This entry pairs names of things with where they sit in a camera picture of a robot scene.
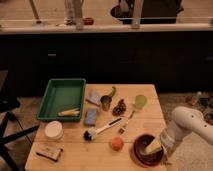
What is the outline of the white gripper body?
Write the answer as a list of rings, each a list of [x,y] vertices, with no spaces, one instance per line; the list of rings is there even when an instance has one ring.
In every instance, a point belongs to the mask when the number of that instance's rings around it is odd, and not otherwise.
[[[182,139],[177,134],[170,130],[164,129],[160,134],[160,142],[164,148],[165,153],[171,157],[176,148],[182,142]]]

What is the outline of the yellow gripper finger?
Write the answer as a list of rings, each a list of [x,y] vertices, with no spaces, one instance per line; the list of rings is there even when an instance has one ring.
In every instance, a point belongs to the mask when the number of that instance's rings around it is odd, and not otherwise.
[[[156,153],[162,149],[161,142],[159,139],[155,138],[146,148],[145,153],[147,155]]]

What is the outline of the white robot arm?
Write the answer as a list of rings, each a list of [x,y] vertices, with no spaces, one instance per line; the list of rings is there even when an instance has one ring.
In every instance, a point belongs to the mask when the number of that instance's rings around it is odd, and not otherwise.
[[[178,106],[172,110],[171,115],[172,119],[167,127],[145,148],[146,155],[162,150],[171,156],[182,140],[192,132],[213,146],[213,126],[204,120],[201,111]]]

